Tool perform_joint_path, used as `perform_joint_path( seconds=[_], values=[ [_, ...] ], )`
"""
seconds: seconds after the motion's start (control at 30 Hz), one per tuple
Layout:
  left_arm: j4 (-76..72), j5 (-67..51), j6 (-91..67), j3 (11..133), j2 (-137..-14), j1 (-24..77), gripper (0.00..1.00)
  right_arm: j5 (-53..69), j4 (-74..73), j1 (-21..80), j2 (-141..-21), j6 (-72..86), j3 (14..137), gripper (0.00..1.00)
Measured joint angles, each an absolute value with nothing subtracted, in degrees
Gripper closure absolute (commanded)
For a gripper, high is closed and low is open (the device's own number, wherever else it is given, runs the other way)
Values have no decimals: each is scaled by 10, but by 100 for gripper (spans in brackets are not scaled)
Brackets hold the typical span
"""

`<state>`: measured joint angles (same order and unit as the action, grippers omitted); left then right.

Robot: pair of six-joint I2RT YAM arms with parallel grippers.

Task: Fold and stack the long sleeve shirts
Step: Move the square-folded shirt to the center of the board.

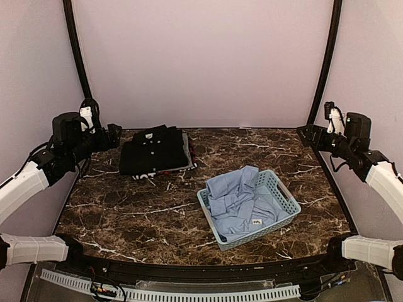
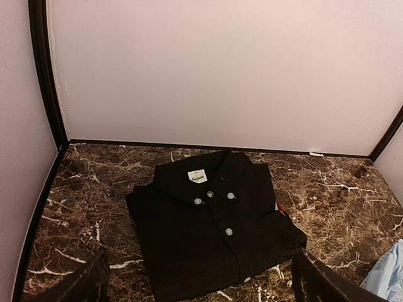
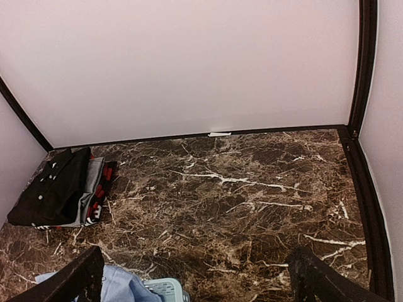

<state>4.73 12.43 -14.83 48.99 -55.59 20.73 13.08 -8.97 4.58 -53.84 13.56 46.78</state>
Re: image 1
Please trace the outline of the light blue plastic basket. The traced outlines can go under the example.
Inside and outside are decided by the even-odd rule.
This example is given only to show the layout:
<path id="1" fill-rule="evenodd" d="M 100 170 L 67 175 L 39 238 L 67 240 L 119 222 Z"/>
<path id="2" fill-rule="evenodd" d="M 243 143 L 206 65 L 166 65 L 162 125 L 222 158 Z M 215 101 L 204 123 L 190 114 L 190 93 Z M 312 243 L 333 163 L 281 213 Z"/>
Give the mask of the light blue plastic basket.
<path id="1" fill-rule="evenodd" d="M 282 210 L 286 211 L 288 213 L 288 217 L 229 243 L 226 242 L 225 238 L 222 238 L 219 235 L 213 223 L 210 213 L 210 205 L 207 200 L 207 186 L 205 189 L 197 192 L 197 197 L 201 208 L 221 251 L 232 249 L 283 228 L 291 223 L 293 219 L 301 212 L 301 207 L 298 202 L 272 170 L 259 171 L 259 176 L 256 180 L 256 189 L 259 193 L 271 194 L 273 196 L 274 203 Z"/>

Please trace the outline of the light blue long sleeve shirt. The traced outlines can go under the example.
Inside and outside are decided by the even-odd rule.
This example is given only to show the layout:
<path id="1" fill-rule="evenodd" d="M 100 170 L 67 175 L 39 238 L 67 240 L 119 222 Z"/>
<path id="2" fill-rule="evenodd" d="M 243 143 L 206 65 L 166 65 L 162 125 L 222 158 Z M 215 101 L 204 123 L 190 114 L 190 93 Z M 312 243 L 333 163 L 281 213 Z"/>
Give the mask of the light blue long sleeve shirt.
<path id="1" fill-rule="evenodd" d="M 258 176 L 259 169 L 247 165 L 206 182 L 213 223 L 227 243 L 288 217 L 271 194 L 257 191 Z"/>

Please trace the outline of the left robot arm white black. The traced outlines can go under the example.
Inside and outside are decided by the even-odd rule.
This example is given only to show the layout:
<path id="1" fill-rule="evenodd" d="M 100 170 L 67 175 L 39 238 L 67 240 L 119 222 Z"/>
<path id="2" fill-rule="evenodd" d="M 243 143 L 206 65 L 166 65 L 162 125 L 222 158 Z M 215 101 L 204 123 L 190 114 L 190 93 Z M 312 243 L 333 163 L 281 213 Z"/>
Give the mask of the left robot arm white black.
<path id="1" fill-rule="evenodd" d="M 52 130 L 50 140 L 36 147 L 21 169 L 1 184 L 2 222 L 36 194 L 74 172 L 91 154 L 117 148 L 122 135 L 122 127 L 116 124 L 103 128 L 90 107 L 55 117 Z M 82 245 L 68 235 L 1 234 L 1 268 L 55 261 L 64 262 L 75 274 L 84 274 L 89 261 L 81 254 Z"/>

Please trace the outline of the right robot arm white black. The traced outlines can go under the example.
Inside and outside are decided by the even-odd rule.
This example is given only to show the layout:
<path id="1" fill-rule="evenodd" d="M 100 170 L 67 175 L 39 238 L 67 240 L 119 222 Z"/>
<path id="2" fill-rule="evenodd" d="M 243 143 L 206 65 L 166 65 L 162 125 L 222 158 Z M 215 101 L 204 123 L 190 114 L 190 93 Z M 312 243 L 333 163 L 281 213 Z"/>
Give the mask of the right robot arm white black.
<path id="1" fill-rule="evenodd" d="M 378 193 L 395 215 L 402 220 L 402 174 L 395 164 L 378 150 L 370 150 L 371 119 L 359 113 L 347 113 L 339 124 L 344 133 L 336 130 L 337 121 L 329 118 L 331 131 L 313 124 L 300 126 L 297 133 L 304 146 L 329 152 L 333 158 L 344 160 L 358 178 Z M 346 259 L 360 260 L 389 270 L 402 280 L 402 241 L 368 238 L 361 235 L 334 239 L 331 251 L 323 256 L 321 267 L 336 272 Z"/>

